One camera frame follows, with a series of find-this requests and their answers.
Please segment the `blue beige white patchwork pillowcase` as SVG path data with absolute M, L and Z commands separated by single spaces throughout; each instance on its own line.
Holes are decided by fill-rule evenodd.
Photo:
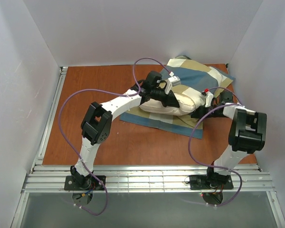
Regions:
M 201 64 L 185 56 L 169 60 L 161 71 L 164 80 L 168 79 L 169 71 L 180 78 L 180 84 L 171 89 L 180 106 L 164 107 L 160 101 L 151 99 L 120 115 L 120 120 L 200 139 L 203 126 L 200 124 L 193 132 L 198 120 L 191 118 L 190 114 L 205 104 L 202 91 L 207 88 L 214 96 L 218 96 L 234 78 L 217 67 Z

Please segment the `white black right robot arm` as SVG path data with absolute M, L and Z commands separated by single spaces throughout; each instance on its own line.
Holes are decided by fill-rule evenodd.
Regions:
M 190 189 L 231 190 L 231 170 L 243 158 L 262 150 L 265 145 L 267 115 L 235 103 L 233 93 L 228 90 L 221 92 L 217 99 L 208 89 L 205 89 L 202 95 L 206 102 L 191 114 L 192 117 L 197 117 L 201 121 L 205 118 L 228 117 L 232 123 L 227 148 L 207 167 L 206 174 L 189 177 Z

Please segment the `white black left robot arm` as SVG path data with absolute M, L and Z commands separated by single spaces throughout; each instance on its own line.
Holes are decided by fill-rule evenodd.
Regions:
M 98 148 L 108 138 L 116 117 L 151 99 L 159 101 L 164 107 L 179 108 L 171 88 L 180 82 L 173 72 L 169 73 L 168 79 L 162 80 L 160 73 L 151 71 L 145 80 L 139 81 L 117 98 L 102 104 L 91 103 L 81 123 L 82 146 L 78 162 L 70 169 L 74 184 L 83 190 L 91 186 Z

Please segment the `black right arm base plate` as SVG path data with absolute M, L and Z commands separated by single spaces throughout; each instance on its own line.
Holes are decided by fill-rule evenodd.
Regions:
M 231 176 L 210 178 L 207 175 L 190 175 L 188 183 L 191 190 L 211 190 L 216 188 L 232 190 L 234 188 Z

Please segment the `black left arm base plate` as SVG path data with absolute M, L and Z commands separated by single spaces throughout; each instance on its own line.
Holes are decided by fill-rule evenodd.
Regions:
M 67 176 L 65 179 L 64 190 L 77 190 L 77 191 L 88 191 L 88 190 L 104 190 L 102 185 L 106 182 L 106 176 L 99 175 L 97 178 L 100 180 L 96 180 L 92 176 L 88 176 L 83 184 L 80 184 L 75 180 L 71 175 Z

